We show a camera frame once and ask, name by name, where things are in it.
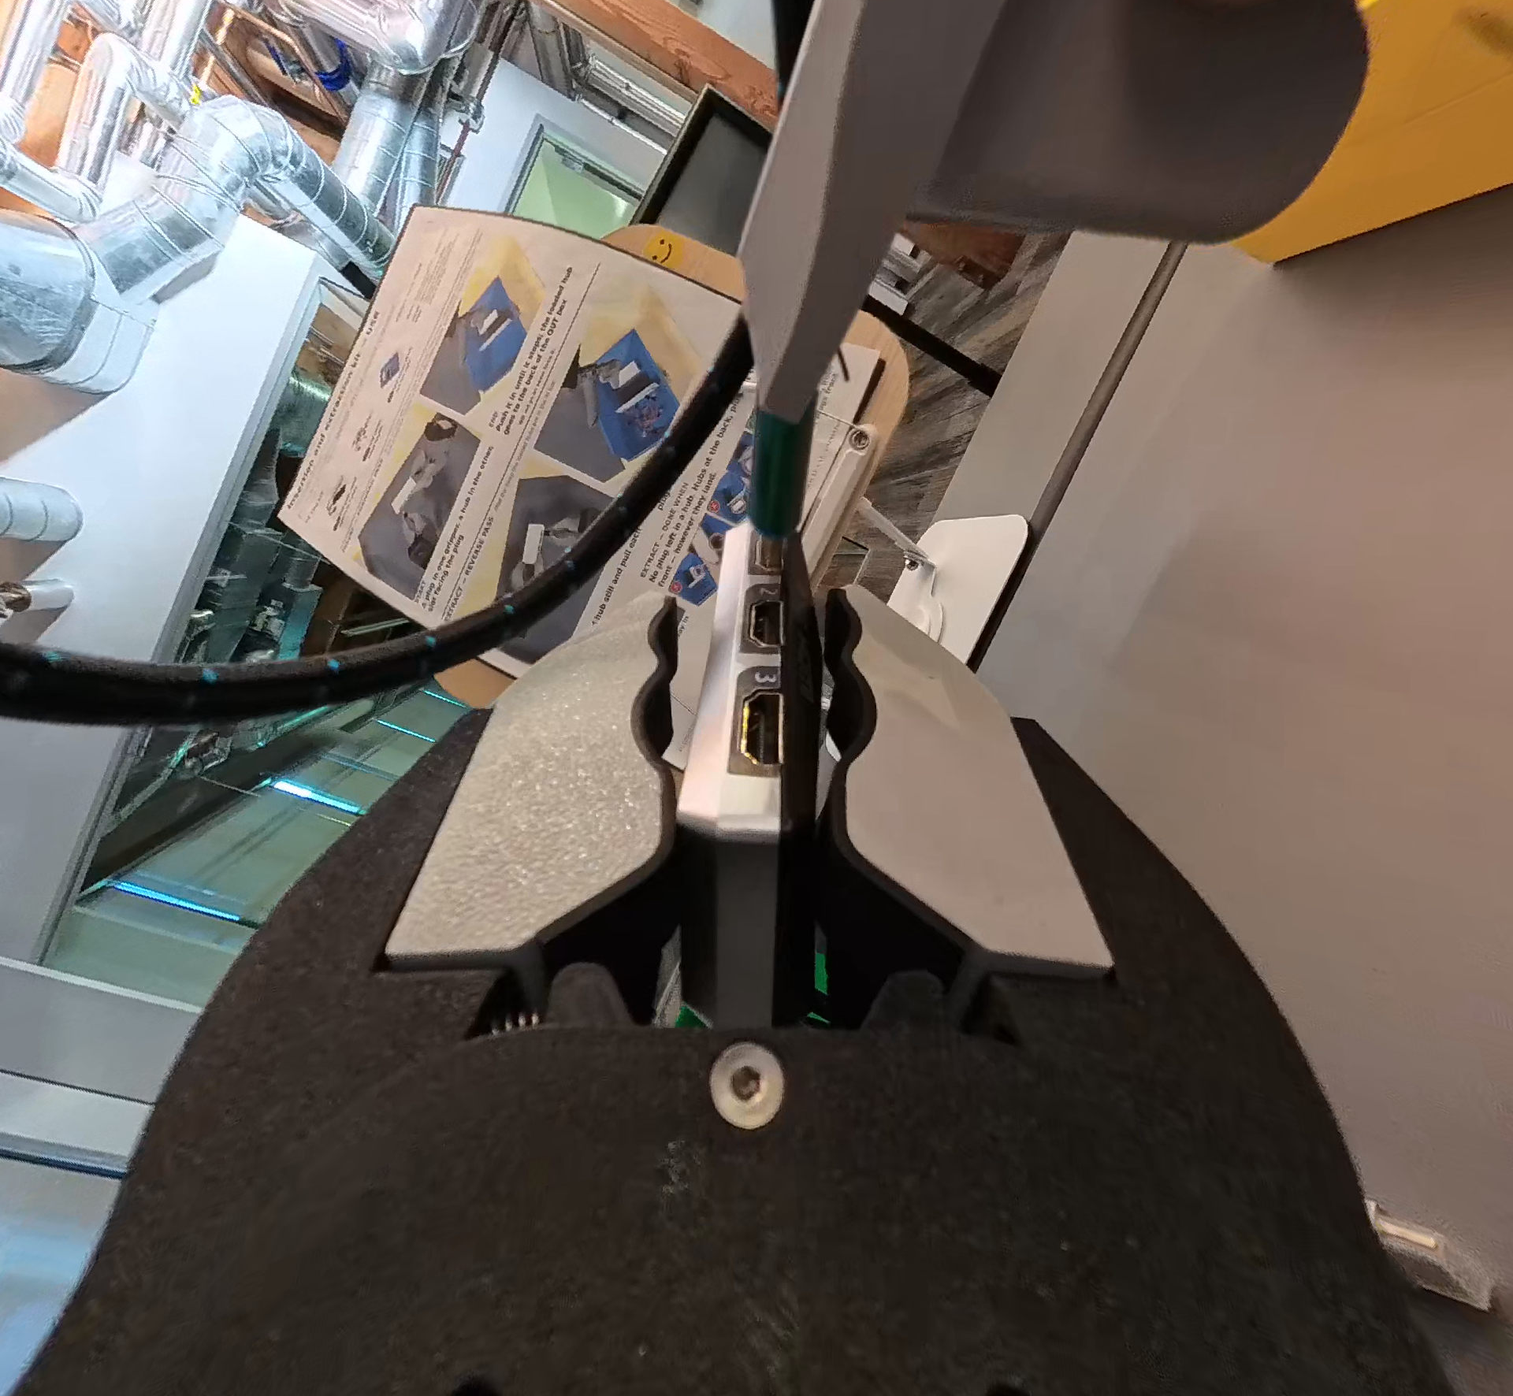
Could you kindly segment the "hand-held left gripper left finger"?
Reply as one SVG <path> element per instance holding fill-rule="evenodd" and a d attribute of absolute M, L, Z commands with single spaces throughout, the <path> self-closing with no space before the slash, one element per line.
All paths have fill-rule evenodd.
<path fill-rule="evenodd" d="M 497 699 L 384 949 L 397 970 L 526 970 L 665 860 L 677 606 L 656 592 Z"/>

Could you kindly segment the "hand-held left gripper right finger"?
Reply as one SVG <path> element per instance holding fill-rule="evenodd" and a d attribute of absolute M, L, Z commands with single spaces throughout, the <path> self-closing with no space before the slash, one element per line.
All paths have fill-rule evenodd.
<path fill-rule="evenodd" d="M 1024 744 L 971 667 L 873 592 L 826 596 L 817 918 L 831 978 L 1114 966 Z"/>

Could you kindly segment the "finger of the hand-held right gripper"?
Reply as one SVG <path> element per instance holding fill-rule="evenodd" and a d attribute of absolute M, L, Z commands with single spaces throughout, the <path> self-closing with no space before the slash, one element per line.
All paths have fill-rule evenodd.
<path fill-rule="evenodd" d="M 1368 62 L 1355 0 L 1005 0 L 913 209 L 1225 243 L 1313 183 Z"/>
<path fill-rule="evenodd" d="M 815 0 L 738 249 L 756 405 L 799 423 L 1006 0 Z"/>

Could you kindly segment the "silver port hub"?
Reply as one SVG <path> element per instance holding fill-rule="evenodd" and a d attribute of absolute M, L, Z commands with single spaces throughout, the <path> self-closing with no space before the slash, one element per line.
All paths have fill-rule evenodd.
<path fill-rule="evenodd" d="M 815 1000 L 820 625 L 796 535 L 728 532 L 677 802 L 683 1002 L 709 1027 Z"/>

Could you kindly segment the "yellow plastic bin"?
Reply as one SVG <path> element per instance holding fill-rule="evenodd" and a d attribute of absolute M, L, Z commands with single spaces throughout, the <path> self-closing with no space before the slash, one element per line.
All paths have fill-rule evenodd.
<path fill-rule="evenodd" d="M 1511 0 L 1355 0 L 1363 90 L 1312 185 L 1238 238 L 1264 263 L 1492 193 L 1511 181 Z"/>

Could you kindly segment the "braided hdmi cable green plugs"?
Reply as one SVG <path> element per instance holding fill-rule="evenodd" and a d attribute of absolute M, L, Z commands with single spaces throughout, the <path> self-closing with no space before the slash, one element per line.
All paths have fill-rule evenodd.
<path fill-rule="evenodd" d="M 813 3 L 772 0 L 780 95 L 786 93 Z M 752 368 L 754 352 L 741 312 L 704 381 L 625 490 L 611 498 L 543 574 L 474 614 L 376 646 L 218 667 L 149 666 L 3 643 L 1 714 L 48 725 L 235 723 L 368 698 L 477 659 L 559 611 L 569 596 L 585 593 L 691 466 L 694 453 L 738 400 Z M 812 410 L 799 424 L 778 432 L 778 469 L 756 477 L 759 510 L 780 516 L 780 524 L 773 530 L 764 527 L 764 534 L 796 529 L 801 429 L 810 436 Z"/>

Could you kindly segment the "instruction sheet on stand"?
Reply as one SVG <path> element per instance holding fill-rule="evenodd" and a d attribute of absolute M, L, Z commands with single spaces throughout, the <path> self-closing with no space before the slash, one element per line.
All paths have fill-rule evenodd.
<path fill-rule="evenodd" d="M 604 238 L 604 244 L 633 257 L 643 255 L 643 236 L 659 225 L 628 225 Z M 683 263 L 674 272 L 690 281 L 714 289 L 736 302 L 746 297 L 746 280 L 741 262 L 699 241 L 685 238 Z M 846 333 L 849 347 L 865 347 L 879 355 L 879 373 L 862 405 L 865 420 L 876 429 L 873 444 L 863 465 L 860 489 L 850 495 L 841 514 L 839 527 L 821 548 L 825 564 L 810 577 L 817 592 L 841 587 L 850 579 L 838 574 L 834 561 L 847 537 L 847 527 L 857 516 L 860 498 L 866 493 L 879 460 L 897 429 L 910 397 L 910 366 L 903 347 L 895 334 L 876 317 L 858 312 Z M 493 667 L 487 661 L 474 659 L 461 666 L 437 672 L 426 690 L 458 701 L 466 707 L 490 707 L 493 701 L 513 683 L 513 675 Z"/>

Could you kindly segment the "printed instruction sheet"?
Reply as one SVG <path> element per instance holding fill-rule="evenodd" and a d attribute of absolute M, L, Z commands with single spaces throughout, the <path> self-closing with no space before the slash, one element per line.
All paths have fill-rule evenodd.
<path fill-rule="evenodd" d="M 368 305 L 280 516 L 426 627 L 516 592 L 625 490 L 704 379 L 738 302 L 603 239 L 421 209 Z M 844 344 L 820 387 L 804 493 L 809 569 L 874 426 L 879 355 Z M 749 513 L 756 384 L 585 593 L 505 641 L 510 675 L 648 592 L 677 603 L 674 696 L 707 666 L 725 537 Z"/>

